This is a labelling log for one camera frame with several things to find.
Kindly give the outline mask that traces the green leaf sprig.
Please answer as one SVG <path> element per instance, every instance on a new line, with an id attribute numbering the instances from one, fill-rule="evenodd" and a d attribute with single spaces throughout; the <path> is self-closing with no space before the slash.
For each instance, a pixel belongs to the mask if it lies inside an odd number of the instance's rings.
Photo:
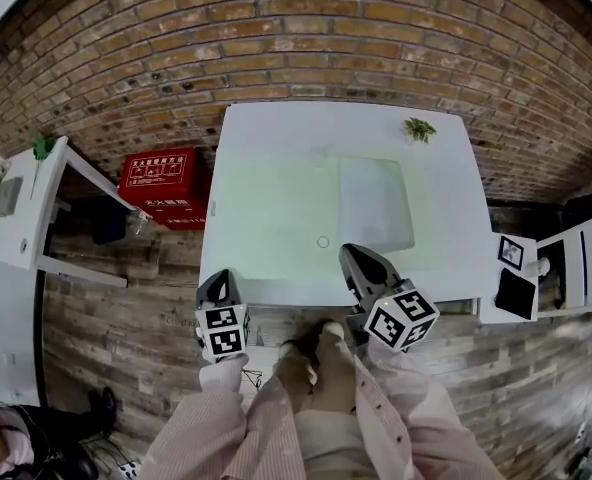
<path id="1" fill-rule="evenodd" d="M 31 194 L 30 198 L 33 198 L 37 178 L 39 176 L 40 168 L 43 162 L 50 156 L 52 153 L 55 145 L 57 143 L 57 139 L 51 136 L 44 136 L 39 135 L 34 139 L 32 153 L 35 160 L 35 171 L 34 177 L 32 182 Z"/>

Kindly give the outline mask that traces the person's shoe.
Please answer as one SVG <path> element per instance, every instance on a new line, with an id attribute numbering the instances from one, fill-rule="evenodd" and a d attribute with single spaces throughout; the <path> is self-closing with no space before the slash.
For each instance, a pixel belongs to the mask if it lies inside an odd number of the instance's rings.
<path id="1" fill-rule="evenodd" d="M 278 362 L 281 363 L 286 360 L 303 358 L 301 351 L 293 340 L 284 342 L 278 350 Z"/>
<path id="2" fill-rule="evenodd" d="M 345 332 L 343 326 L 335 321 L 325 322 L 322 326 L 319 340 L 325 343 L 345 343 Z"/>

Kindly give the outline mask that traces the person's left forearm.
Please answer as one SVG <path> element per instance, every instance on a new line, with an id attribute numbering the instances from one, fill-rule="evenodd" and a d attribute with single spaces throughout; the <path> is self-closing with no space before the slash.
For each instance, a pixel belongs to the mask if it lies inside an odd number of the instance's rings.
<path id="1" fill-rule="evenodd" d="M 245 435 L 240 393 L 248 356 L 203 367 L 201 391 L 185 396 L 143 459 L 140 480 L 222 480 Z"/>

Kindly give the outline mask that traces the red fire equipment box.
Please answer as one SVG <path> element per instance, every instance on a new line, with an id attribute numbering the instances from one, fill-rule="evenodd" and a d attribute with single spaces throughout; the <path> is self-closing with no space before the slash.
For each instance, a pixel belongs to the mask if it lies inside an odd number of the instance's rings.
<path id="1" fill-rule="evenodd" d="M 125 158 L 119 195 L 172 231 L 205 229 L 212 172 L 196 148 Z"/>

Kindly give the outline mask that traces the person's left shoe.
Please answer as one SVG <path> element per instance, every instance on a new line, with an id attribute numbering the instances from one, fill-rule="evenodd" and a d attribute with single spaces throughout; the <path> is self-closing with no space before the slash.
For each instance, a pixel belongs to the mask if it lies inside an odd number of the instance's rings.
<path id="1" fill-rule="evenodd" d="M 286 360 L 303 358 L 301 351 L 293 340 L 284 342 L 278 350 L 278 362 L 281 363 Z"/>

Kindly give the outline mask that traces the white chair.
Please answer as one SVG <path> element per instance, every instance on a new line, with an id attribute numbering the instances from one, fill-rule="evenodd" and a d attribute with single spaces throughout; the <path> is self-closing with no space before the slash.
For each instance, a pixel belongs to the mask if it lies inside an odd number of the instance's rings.
<path id="1" fill-rule="evenodd" d="M 505 265 L 497 259 L 501 235 L 509 237 L 524 247 L 523 264 L 520 271 Z M 592 218 L 540 241 L 499 233 L 494 233 L 492 237 L 492 272 L 495 278 L 491 293 L 481 298 L 478 302 L 477 316 L 481 323 L 509 324 L 535 322 L 539 319 L 575 316 L 592 312 Z M 541 309 L 539 307 L 539 280 L 547 274 L 540 277 L 527 277 L 523 269 L 527 263 L 547 257 L 546 254 L 551 252 L 554 246 L 562 250 L 562 272 L 559 274 L 559 279 L 562 281 L 562 303 L 560 306 L 552 309 Z M 537 295 L 533 305 L 531 320 L 520 318 L 495 306 L 494 298 L 498 291 L 500 274 L 503 268 L 509 269 L 536 286 Z"/>

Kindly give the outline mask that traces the person's legs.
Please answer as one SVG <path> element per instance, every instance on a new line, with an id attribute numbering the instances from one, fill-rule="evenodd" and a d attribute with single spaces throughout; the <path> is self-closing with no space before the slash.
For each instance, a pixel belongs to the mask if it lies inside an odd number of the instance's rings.
<path id="1" fill-rule="evenodd" d="M 356 375 L 347 343 L 316 337 L 313 356 L 277 363 L 307 480 L 369 480 L 374 470 L 356 416 Z"/>

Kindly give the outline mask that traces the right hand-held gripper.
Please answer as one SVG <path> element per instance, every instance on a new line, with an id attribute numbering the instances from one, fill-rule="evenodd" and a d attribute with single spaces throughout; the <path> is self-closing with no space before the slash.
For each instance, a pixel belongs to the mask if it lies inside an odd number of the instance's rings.
<path id="1" fill-rule="evenodd" d="M 373 339 L 391 351 L 406 352 L 427 337 L 440 311 L 411 280 L 400 280 L 388 259 L 345 243 L 339 261 L 348 289 L 360 299 L 346 319 L 357 345 Z"/>

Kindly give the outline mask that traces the small succulent plant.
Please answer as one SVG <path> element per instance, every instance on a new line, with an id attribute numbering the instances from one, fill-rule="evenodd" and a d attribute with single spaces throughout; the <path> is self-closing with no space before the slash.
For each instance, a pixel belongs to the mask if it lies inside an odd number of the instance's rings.
<path id="1" fill-rule="evenodd" d="M 413 141 L 424 144 L 428 144 L 429 139 L 437 133 L 436 129 L 427 121 L 415 117 L 404 121 L 403 130 Z"/>

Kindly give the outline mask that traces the dark bin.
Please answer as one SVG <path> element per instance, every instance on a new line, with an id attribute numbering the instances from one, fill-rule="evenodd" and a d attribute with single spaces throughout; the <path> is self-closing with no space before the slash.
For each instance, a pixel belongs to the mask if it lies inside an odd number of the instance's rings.
<path id="1" fill-rule="evenodd" d="M 96 245 L 117 242 L 126 236 L 127 209 L 113 201 L 99 204 L 92 216 L 92 240 Z"/>

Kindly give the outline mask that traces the grey document holder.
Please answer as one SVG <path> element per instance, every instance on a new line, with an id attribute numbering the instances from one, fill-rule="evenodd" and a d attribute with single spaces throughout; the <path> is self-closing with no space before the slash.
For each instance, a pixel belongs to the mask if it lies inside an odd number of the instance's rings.
<path id="1" fill-rule="evenodd" d="M 0 218 L 15 213 L 23 181 L 22 176 L 0 179 Z"/>

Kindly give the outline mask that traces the black flat pad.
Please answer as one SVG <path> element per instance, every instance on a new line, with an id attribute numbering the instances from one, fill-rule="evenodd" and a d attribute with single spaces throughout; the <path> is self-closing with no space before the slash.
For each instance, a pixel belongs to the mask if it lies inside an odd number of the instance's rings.
<path id="1" fill-rule="evenodd" d="M 494 304 L 520 318 L 531 320 L 537 288 L 530 281 L 503 268 Z"/>

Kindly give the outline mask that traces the white table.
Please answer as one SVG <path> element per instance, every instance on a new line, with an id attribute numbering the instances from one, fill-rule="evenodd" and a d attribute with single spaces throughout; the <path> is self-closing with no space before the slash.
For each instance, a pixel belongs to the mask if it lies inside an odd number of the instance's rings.
<path id="1" fill-rule="evenodd" d="M 428 144 L 404 133 L 404 121 L 410 117 L 436 129 Z M 490 218 L 473 149 L 458 116 L 376 104 L 239 103 L 226 110 L 214 172 L 225 151 L 355 156 L 399 163 L 415 245 L 383 256 L 434 301 L 491 293 L 495 275 Z M 249 304 L 349 306 L 355 301 L 342 270 L 328 282 L 246 280 L 230 271 Z"/>

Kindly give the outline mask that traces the person's right forearm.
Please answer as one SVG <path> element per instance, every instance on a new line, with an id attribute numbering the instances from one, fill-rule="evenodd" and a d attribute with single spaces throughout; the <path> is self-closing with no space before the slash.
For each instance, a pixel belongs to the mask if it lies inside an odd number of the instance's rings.
<path id="1" fill-rule="evenodd" d="M 371 341 L 355 366 L 357 417 L 381 480 L 504 480 L 447 390 L 409 355 Z"/>

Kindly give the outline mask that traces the person's right shoe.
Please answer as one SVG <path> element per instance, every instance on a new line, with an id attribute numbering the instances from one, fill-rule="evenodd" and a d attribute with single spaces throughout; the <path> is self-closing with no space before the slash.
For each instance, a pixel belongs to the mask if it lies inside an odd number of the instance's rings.
<path id="1" fill-rule="evenodd" d="M 325 343 L 345 343 L 345 332 L 343 326 L 335 321 L 325 322 L 322 326 L 319 340 Z"/>

